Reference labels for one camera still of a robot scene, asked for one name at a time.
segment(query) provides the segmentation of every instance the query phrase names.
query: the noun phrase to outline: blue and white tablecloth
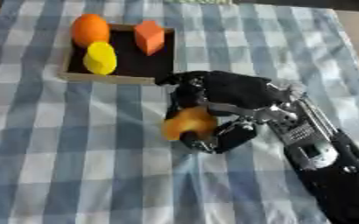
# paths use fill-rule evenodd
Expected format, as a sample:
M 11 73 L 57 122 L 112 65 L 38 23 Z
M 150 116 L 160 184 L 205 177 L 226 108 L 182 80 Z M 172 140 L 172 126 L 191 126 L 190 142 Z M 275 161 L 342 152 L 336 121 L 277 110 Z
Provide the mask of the blue and white tablecloth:
M 304 82 L 359 145 L 359 59 L 332 10 L 159 0 L 6 0 L 0 11 L 0 223 L 328 223 L 267 127 L 223 155 L 160 134 L 167 90 L 57 77 L 84 12 L 177 32 L 177 71 Z

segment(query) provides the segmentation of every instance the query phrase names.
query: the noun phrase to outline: orange block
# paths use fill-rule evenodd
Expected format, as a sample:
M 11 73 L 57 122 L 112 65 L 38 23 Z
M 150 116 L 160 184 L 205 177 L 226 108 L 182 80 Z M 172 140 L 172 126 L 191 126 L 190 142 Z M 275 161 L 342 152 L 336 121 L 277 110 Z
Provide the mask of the orange block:
M 146 20 L 135 27 L 137 46 L 148 56 L 159 51 L 165 44 L 165 31 L 155 21 Z

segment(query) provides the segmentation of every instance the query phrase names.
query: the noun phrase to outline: small orange object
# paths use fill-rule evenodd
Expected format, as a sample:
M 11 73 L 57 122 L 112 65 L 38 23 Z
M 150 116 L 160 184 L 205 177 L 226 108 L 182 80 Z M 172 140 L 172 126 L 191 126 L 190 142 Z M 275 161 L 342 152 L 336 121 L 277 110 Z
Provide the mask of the small orange object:
M 200 139 L 205 139 L 213 133 L 216 126 L 216 118 L 206 108 L 185 108 L 174 118 L 164 121 L 162 134 L 167 140 L 180 140 L 182 133 L 195 131 Z
M 148 56 L 160 50 L 165 44 L 165 31 L 152 20 L 143 21 L 135 27 L 137 46 Z
M 74 20 L 71 33 L 76 45 L 84 48 L 96 41 L 109 42 L 110 36 L 108 23 L 96 14 L 84 14 Z

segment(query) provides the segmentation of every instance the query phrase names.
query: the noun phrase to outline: orange ball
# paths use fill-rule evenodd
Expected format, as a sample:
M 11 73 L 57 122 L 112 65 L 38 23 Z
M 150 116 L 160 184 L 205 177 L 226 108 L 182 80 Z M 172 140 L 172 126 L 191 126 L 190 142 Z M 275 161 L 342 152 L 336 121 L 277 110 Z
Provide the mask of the orange ball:
M 110 36 L 108 23 L 96 14 L 84 14 L 74 20 L 71 33 L 80 47 L 88 47 L 96 41 L 109 42 Z
M 162 134 L 167 140 L 180 140 L 182 133 L 194 131 L 200 139 L 206 139 L 212 135 L 217 124 L 217 119 L 206 108 L 184 108 L 174 118 L 164 121 Z

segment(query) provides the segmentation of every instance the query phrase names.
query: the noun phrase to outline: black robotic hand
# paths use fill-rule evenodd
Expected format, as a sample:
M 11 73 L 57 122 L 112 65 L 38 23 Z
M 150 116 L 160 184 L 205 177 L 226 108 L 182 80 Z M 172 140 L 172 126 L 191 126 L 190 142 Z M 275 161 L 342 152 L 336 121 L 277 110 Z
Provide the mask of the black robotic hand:
M 180 140 L 186 146 L 209 153 L 223 153 L 257 135 L 255 112 L 278 101 L 267 88 L 269 82 L 265 78 L 220 71 L 176 73 L 156 81 L 158 85 L 178 85 L 171 93 L 165 119 L 197 106 L 205 106 L 212 116 L 238 116 L 218 126 L 208 139 L 199 139 L 194 131 L 182 133 Z

